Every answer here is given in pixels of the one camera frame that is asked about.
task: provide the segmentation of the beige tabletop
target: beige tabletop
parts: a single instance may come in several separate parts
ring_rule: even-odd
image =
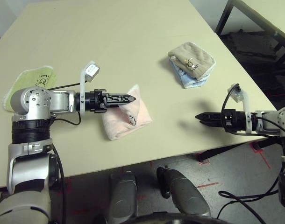
[[[167,52],[192,41],[217,61],[208,82],[183,89],[168,64]],[[0,40],[0,186],[6,184],[11,116],[2,99],[17,76],[50,65],[56,85],[79,81],[81,69],[94,60],[100,73],[86,89],[127,92],[139,84],[153,122],[110,141],[101,115],[87,112],[75,127],[57,122],[51,136],[65,175],[203,151],[254,140],[210,128],[194,118],[219,112],[227,88],[240,83],[254,110],[274,110],[251,77],[188,0],[63,0],[29,4]],[[232,99],[228,108],[242,110]],[[76,114],[66,119],[77,120]]]
[[[285,33],[285,0],[242,0]]]

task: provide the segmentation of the white bracket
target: white bracket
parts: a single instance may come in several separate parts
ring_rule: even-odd
[[[246,91],[243,89],[234,90],[231,94],[231,97],[233,100],[235,100],[237,103],[242,101],[243,103],[243,110],[245,112],[245,119],[246,119],[246,133],[249,134],[252,132],[252,123],[251,123],[251,113],[250,113],[250,106],[249,106],[249,95]]]
[[[90,61],[80,73],[80,93],[79,93],[79,109],[80,114],[84,115],[86,112],[86,86],[85,83],[91,82],[98,74],[100,68],[94,61]]]

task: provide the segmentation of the green cloth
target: green cloth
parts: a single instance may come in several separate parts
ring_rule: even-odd
[[[23,71],[15,81],[12,88],[7,92],[3,100],[4,109],[12,111],[11,97],[12,95],[20,90],[32,86],[40,86],[45,89],[52,88],[56,81],[57,76],[53,72],[53,68],[50,66],[43,66],[38,69]]]

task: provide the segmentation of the wire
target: wire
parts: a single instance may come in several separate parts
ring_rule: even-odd
[[[66,185],[65,185],[65,181],[64,181],[64,169],[63,169],[62,162],[60,161],[57,149],[55,148],[54,144],[52,144],[52,148],[53,148],[54,154],[57,156],[57,162],[58,162],[58,166],[59,166],[60,177],[62,179],[62,182],[61,182],[62,193],[63,193],[62,224],[65,224],[66,223],[66,214],[67,214],[67,203],[66,203],[67,192],[66,192]]]
[[[54,119],[54,121],[56,121],[56,120],[61,120],[61,121],[67,122],[67,123],[69,123],[69,124],[71,124],[71,125],[77,126],[77,125],[80,125],[80,123],[81,123],[80,112],[78,112],[78,118],[79,118],[79,122],[78,122],[78,123],[73,123],[73,122],[71,122],[71,121],[69,121],[69,120],[66,120],[66,119],[63,119],[63,118],[56,118],[56,119]]]
[[[76,85],[80,85],[80,83],[74,83],[74,84],[70,84],[70,85],[62,85],[62,86],[58,86],[58,87],[54,87],[54,88],[50,88],[48,90],[58,90],[58,89],[61,89],[61,88],[67,88],[67,87],[71,87],[71,86],[76,86]]]
[[[223,191],[223,190],[219,191],[218,194],[219,194],[220,196],[222,196],[222,194],[225,194],[225,195],[229,195],[229,196],[233,197],[233,198],[236,199],[238,202],[240,202],[245,208],[247,208],[247,209],[259,220],[260,223],[266,224],[266,222],[264,222],[264,220],[258,215],[258,213],[256,213],[250,206],[248,206],[248,205],[247,205],[243,200],[241,200],[240,198],[236,197],[235,195],[233,195],[233,194],[231,194],[231,193],[229,193],[229,192],[227,192],[227,191]]]
[[[279,173],[282,173],[284,171],[284,168],[282,167],[280,172]],[[278,190],[275,190],[275,191],[272,191],[272,189],[275,187],[275,185],[277,184],[278,182],[278,176],[277,178],[275,179],[274,183],[272,184],[272,186],[268,189],[268,191],[266,191],[265,194],[259,194],[259,195],[249,195],[249,196],[236,196],[236,198],[239,198],[239,199],[248,199],[248,198],[255,198],[255,199],[251,199],[251,200],[244,200],[243,202],[254,202],[254,201],[258,201],[262,198],[264,198],[265,196],[270,196],[270,195],[274,195],[276,193],[278,193]],[[225,198],[230,198],[230,199],[236,199],[234,197],[231,197],[231,196],[228,196],[228,195],[225,195],[223,194],[221,191],[218,192],[218,194],[222,197],[225,197]],[[227,207],[229,204],[234,204],[234,203],[237,203],[237,202],[240,202],[238,200],[236,201],[230,201],[228,202],[227,204],[225,204],[224,206],[222,206],[222,208],[220,209],[218,215],[217,215],[217,219],[219,218],[219,216],[221,215],[221,212],[222,210]]]
[[[267,121],[267,122],[273,124],[274,126],[278,127],[279,129],[281,129],[282,131],[285,132],[285,129],[284,129],[282,126],[278,125],[277,123],[274,123],[274,122],[271,121],[271,120],[268,120],[268,119],[266,119],[266,118],[261,118],[261,117],[256,117],[256,118],[257,118],[257,119],[261,119],[261,120],[265,120],[265,121]]]
[[[267,137],[267,138],[270,138],[271,136],[269,135],[266,135],[266,134],[248,134],[248,133],[236,133],[236,132],[232,132],[231,130],[228,129],[227,125],[226,125],[226,121],[225,121],[225,107],[226,107],[226,104],[228,102],[228,99],[229,97],[231,96],[232,92],[235,90],[235,88],[239,87],[239,84],[235,84],[231,89],[230,91],[228,92],[227,94],[227,97],[225,98],[223,104],[222,104],[222,108],[221,108],[221,125],[223,126],[223,128],[231,133],[231,134],[235,134],[235,135],[244,135],[244,136],[263,136],[263,137]]]

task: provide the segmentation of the blue towel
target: blue towel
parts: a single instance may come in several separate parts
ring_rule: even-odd
[[[169,63],[173,67],[173,69],[175,70],[177,76],[181,79],[181,82],[182,82],[185,89],[189,89],[189,88],[193,88],[193,87],[199,87],[199,86],[204,85],[210,76],[210,75],[207,75],[198,81],[196,78],[192,78],[185,71],[183,71],[181,68],[176,66],[171,60],[169,60]]]

